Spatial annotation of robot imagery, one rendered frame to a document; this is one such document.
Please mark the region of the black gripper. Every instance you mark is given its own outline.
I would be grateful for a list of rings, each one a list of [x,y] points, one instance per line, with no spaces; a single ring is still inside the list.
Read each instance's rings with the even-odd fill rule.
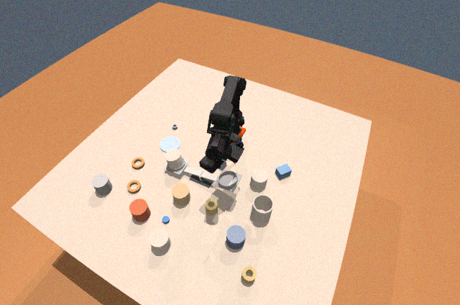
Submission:
[[[229,138],[229,141],[226,143],[226,147],[229,146],[230,143],[233,143],[233,142],[237,142],[237,141],[241,141],[242,138],[235,134],[235,133],[231,133],[231,136]],[[222,158],[223,159],[223,158]],[[222,161],[222,159],[220,161],[213,161],[213,160],[210,160],[208,159],[206,156],[204,156],[200,161],[199,161],[199,166],[208,171],[209,173],[214,173],[217,169],[220,169],[221,165],[224,163],[224,161]],[[227,160],[227,158],[224,158],[223,160]]]

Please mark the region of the orange ring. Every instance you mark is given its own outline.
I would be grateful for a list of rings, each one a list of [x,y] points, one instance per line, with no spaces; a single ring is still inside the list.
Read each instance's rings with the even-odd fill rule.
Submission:
[[[140,165],[135,165],[135,163],[136,163],[137,161],[142,161],[142,163],[141,163]],[[140,169],[140,168],[142,168],[142,167],[144,166],[144,164],[145,164],[144,159],[141,158],[141,157],[136,157],[136,158],[133,159],[133,161],[132,161],[132,167],[133,167],[134,169]]]
[[[138,184],[138,187],[136,189],[131,189],[132,184]],[[139,181],[135,181],[135,180],[130,181],[128,183],[128,185],[127,185],[127,189],[129,191],[129,193],[131,193],[131,194],[135,194],[138,191],[140,191],[141,187],[142,187],[142,184]]]

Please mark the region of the yellow ring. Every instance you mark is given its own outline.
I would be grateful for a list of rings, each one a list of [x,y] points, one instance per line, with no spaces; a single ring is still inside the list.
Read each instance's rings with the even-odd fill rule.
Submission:
[[[250,273],[252,275],[252,277],[248,278],[246,276],[247,273]],[[254,283],[254,279],[255,279],[256,275],[257,275],[257,271],[255,270],[255,268],[253,268],[252,266],[247,266],[247,267],[245,267],[243,269],[243,271],[241,273],[241,279],[246,284],[252,284],[252,283]]]
[[[214,215],[217,213],[217,202],[214,199],[208,199],[205,202],[205,210],[209,215]]]

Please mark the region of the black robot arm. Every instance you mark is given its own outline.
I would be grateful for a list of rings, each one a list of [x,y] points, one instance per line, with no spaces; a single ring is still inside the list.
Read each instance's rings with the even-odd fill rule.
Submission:
[[[237,163],[244,152],[242,141],[233,142],[226,147],[231,133],[239,134],[244,125],[243,112],[239,110],[240,96],[246,89],[247,80],[239,76],[224,77],[224,91],[221,100],[215,103],[208,118],[207,133],[211,134],[205,155],[213,161],[227,158]],[[211,124],[213,127],[211,127]]]

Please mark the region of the white cylinder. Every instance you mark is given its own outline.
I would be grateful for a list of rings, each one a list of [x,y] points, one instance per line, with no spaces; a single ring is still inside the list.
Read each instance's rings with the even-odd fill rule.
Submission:
[[[262,190],[266,187],[268,181],[268,173],[267,171],[258,168],[252,171],[251,176],[251,187],[256,190]]]
[[[157,228],[149,235],[149,243],[153,250],[158,253],[164,253],[171,247],[171,241],[168,233],[163,228]]]
[[[173,149],[165,154],[165,159],[170,169],[178,169],[183,165],[183,158],[179,150]]]

